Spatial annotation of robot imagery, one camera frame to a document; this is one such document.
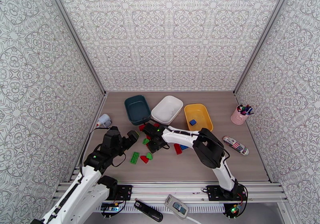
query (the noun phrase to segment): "blue block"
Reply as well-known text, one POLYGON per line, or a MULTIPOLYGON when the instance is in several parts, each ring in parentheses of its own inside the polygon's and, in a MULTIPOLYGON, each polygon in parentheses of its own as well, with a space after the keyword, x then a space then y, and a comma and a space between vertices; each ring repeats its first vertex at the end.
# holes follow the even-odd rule
POLYGON ((192 120, 189 122, 189 124, 191 124, 192 126, 194 126, 196 123, 197 123, 197 121, 194 120, 194 119, 192 119, 192 120))
POLYGON ((185 150, 186 148, 189 148, 189 147, 180 145, 180 148, 181 148, 182 150, 185 150))

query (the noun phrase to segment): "white bin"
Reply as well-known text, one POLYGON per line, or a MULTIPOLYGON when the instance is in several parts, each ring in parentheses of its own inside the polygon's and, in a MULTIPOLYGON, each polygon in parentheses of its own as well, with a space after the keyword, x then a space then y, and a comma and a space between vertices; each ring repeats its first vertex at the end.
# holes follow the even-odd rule
POLYGON ((162 124, 171 124, 183 107, 183 102, 174 96, 165 96, 151 111, 154 120, 162 124))

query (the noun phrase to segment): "cable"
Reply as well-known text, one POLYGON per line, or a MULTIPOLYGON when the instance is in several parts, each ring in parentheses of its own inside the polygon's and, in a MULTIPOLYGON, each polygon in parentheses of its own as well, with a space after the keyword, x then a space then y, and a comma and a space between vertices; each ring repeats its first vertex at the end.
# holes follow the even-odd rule
POLYGON ((82 172, 82 165, 83 165, 82 161, 83 161, 83 157, 84 157, 84 152, 85 152, 85 150, 87 148, 87 145, 88 145, 88 143, 90 141, 90 137, 91 137, 92 132, 94 132, 95 130, 99 130, 99 129, 100 130, 109 130, 110 128, 95 128, 89 133, 88 139, 87 139, 87 141, 86 141, 86 143, 84 145, 84 148, 83 148, 83 151, 81 153, 80 160, 79 160, 79 169, 80 169, 80 173, 81 173, 81 178, 78 180, 79 183, 81 183, 81 180, 84 177, 83 172, 82 172))
POLYGON ((243 203, 242 196, 241 196, 239 193, 237 193, 237 195, 240 196, 240 198, 241 198, 241 203, 240 203, 240 205, 242 205, 242 203, 243 203))
POLYGON ((170 146, 168 144, 165 144, 165 146, 167 146, 167 148, 165 148, 164 146, 162 148, 166 149, 166 150, 169 150, 170 149, 170 146))
POLYGON ((241 216, 241 215, 244 213, 244 210, 246 209, 246 206, 247 206, 247 203, 248 203, 248 197, 249 197, 249 192, 248 192, 247 188, 246 188, 243 184, 239 184, 239 185, 241 185, 242 187, 244 187, 244 189, 246 190, 246 192, 247 192, 247 196, 246 196, 247 199, 246 199, 246 203, 244 204, 244 208, 243 208, 242 212, 239 213, 239 214, 237 215, 237 217, 241 216))
POLYGON ((202 190, 201 190, 203 193, 208 193, 209 192, 209 190, 207 189, 207 188, 203 188, 202 190))
POLYGON ((97 151, 100 146, 102 146, 102 144, 98 144, 93 151, 97 151))
MULTIPOLYGON (((124 202, 124 206, 121 208, 121 210, 119 210, 119 211, 116 212, 116 213, 109 213, 109 218, 114 217, 116 214, 119 214, 120 212, 122 212, 122 210, 126 207, 127 201, 125 200, 125 201, 116 203, 116 204, 119 205, 119 204, 122 204, 123 202, 124 202)), ((101 215, 102 215, 104 218, 106 218, 106 216, 107 216, 107 213, 105 213, 107 207, 109 207, 109 206, 105 206, 104 209, 103 209, 103 212, 101 212, 101 215)))
POLYGON ((123 159, 123 161, 122 162, 120 162, 118 165, 114 165, 113 163, 111 164, 112 166, 114 166, 115 168, 117 168, 118 166, 120 166, 125 160, 126 160, 126 158, 127 158, 127 155, 125 154, 125 153, 123 153, 124 154, 124 159, 123 159))
POLYGON ((195 220, 195 219, 193 219, 193 218, 191 218, 191 217, 189 217, 189 216, 187 216, 187 219, 190 220, 190 221, 192 221, 192 222, 194 222, 194 223, 196 223, 196 224, 201 224, 201 222, 198 222, 197 220, 195 220))
POLYGON ((117 197, 118 197, 119 192, 117 193, 116 197, 114 198, 114 201, 112 202, 114 204, 114 202, 116 201, 117 197))

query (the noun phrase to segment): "small white container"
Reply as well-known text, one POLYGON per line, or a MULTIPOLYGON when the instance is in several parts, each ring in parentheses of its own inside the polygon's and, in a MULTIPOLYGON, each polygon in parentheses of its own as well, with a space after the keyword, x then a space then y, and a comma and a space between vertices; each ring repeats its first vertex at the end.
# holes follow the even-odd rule
POLYGON ((154 120, 162 124, 171 124, 183 107, 182 100, 174 96, 165 96, 151 111, 154 120))
POLYGON ((102 126, 102 128, 103 127, 107 128, 111 124, 112 124, 112 121, 111 121, 108 114, 101 115, 100 118, 98 119, 98 122, 97 122, 97 126, 102 126))

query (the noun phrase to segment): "red triangular block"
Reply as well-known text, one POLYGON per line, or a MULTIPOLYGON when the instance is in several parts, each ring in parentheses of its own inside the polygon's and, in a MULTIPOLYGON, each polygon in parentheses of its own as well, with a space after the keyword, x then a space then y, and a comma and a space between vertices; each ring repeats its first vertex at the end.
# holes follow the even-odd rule
POLYGON ((142 131, 142 130, 144 129, 144 127, 145 127, 145 126, 146 126, 145 124, 140 125, 140 126, 139 126, 139 130, 140 130, 140 131, 142 131))
POLYGON ((147 164, 149 159, 146 157, 146 156, 140 156, 140 159, 145 163, 147 164))

